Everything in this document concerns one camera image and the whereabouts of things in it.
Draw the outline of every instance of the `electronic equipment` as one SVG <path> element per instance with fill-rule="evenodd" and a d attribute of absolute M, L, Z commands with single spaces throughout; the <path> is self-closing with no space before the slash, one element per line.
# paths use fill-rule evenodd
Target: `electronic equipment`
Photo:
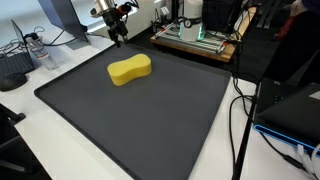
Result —
<path fill-rule="evenodd" d="M 113 0 L 95 0 L 95 6 L 90 11 L 92 17 L 103 17 L 104 22 L 109 26 L 109 37 L 116 43 L 117 47 L 120 47 L 120 42 L 118 40 L 119 35 L 122 36 L 125 43 L 128 41 L 128 30 L 125 24 L 132 7 L 139 8 L 137 0 L 125 2 L 118 8 Z"/>
<path fill-rule="evenodd" d="M 13 73 L 4 77 L 0 81 L 0 91 L 6 92 L 17 89 L 28 81 L 27 76 L 22 73 Z"/>
<path fill-rule="evenodd" d="M 257 114 L 254 129 L 312 153 L 320 143 L 319 109 L 320 85 L 309 84 Z"/>
<path fill-rule="evenodd" d="M 259 84 L 259 99 L 256 107 L 256 114 L 260 114 L 298 90 L 299 88 L 296 86 L 274 81 L 269 78 L 262 78 Z"/>
<path fill-rule="evenodd" d="M 38 0 L 51 24 L 89 41 L 70 0 Z"/>
<path fill-rule="evenodd" d="M 206 30 L 232 34 L 243 0 L 203 0 L 202 19 Z"/>
<path fill-rule="evenodd" d="M 0 59 L 0 78 L 13 73 L 26 74 L 34 70 L 34 65 L 28 48 L 25 45 L 22 31 L 13 20 L 11 20 L 11 22 L 19 41 L 18 48 L 21 49 L 22 52 Z"/>
<path fill-rule="evenodd" d="M 203 0 L 185 0 L 183 17 L 178 18 L 180 38 L 184 41 L 197 41 L 202 33 Z"/>

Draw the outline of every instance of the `black device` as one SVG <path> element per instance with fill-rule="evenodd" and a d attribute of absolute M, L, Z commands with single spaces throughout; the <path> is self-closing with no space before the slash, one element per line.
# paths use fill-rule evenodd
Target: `black device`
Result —
<path fill-rule="evenodd" d="M 202 20 L 206 30 L 232 34 L 242 3 L 243 0 L 203 0 Z"/>
<path fill-rule="evenodd" d="M 312 153 L 320 143 L 320 85 L 309 84 L 257 114 L 254 129 Z"/>
<path fill-rule="evenodd" d="M 89 41 L 70 0 L 38 0 L 51 24 Z"/>
<path fill-rule="evenodd" d="M 13 20 L 11 21 L 19 41 L 18 48 L 21 49 L 22 52 L 0 59 L 0 79 L 13 73 L 26 74 L 34 70 L 34 65 L 23 39 L 22 31 Z"/>
<path fill-rule="evenodd" d="M 9 74 L 0 81 L 0 91 L 6 92 L 17 89 L 27 81 L 27 76 L 22 73 Z"/>
<path fill-rule="evenodd" d="M 137 0 L 130 0 L 117 7 L 113 0 L 96 0 L 95 7 L 90 11 L 92 17 L 102 17 L 107 26 L 109 26 L 109 37 L 115 42 L 117 47 L 120 47 L 118 36 L 123 38 L 123 41 L 128 41 L 128 30 L 125 24 L 128 20 L 128 14 L 132 7 L 139 9 Z"/>
<path fill-rule="evenodd" d="M 296 86 L 269 78 L 262 78 L 258 89 L 259 99 L 255 110 L 256 114 L 260 114 L 298 90 L 299 88 Z"/>

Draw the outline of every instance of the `green light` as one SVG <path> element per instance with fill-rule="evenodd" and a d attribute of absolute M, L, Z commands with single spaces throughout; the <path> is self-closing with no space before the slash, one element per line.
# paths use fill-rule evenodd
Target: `green light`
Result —
<path fill-rule="evenodd" d="M 200 31 L 199 31 L 199 35 L 198 35 L 198 40 L 202 40 L 204 38 L 204 33 L 202 31 L 202 25 L 200 26 Z"/>
<path fill-rule="evenodd" d="M 181 32 L 182 32 L 182 26 L 180 26 L 180 29 L 179 29 L 179 37 L 181 36 Z"/>

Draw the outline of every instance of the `monitor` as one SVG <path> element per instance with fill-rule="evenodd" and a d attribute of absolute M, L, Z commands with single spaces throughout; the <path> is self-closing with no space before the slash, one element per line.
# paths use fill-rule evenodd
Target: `monitor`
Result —
<path fill-rule="evenodd" d="M 70 0 L 38 0 L 51 24 L 88 42 Z"/>

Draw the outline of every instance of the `metal frame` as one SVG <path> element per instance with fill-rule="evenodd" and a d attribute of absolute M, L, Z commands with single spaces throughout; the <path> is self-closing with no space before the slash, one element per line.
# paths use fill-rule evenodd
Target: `metal frame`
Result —
<path fill-rule="evenodd" d="M 248 11 L 242 12 L 242 15 L 239 16 L 237 22 L 234 25 L 235 29 L 238 29 L 240 27 L 240 24 L 248 16 L 248 13 L 249 13 Z M 225 49 L 225 46 L 223 46 L 223 43 L 231 39 L 229 39 L 225 34 L 220 32 L 212 32 L 212 31 L 208 31 L 208 32 L 215 34 L 217 38 L 205 37 L 202 40 L 198 40 L 196 42 L 183 41 L 179 38 L 179 30 L 176 28 L 176 24 L 171 23 L 166 27 L 164 31 L 160 31 L 156 33 L 155 37 L 156 39 L 163 42 L 170 42 L 178 45 L 183 45 L 188 48 L 201 50 L 207 53 L 220 55 Z"/>

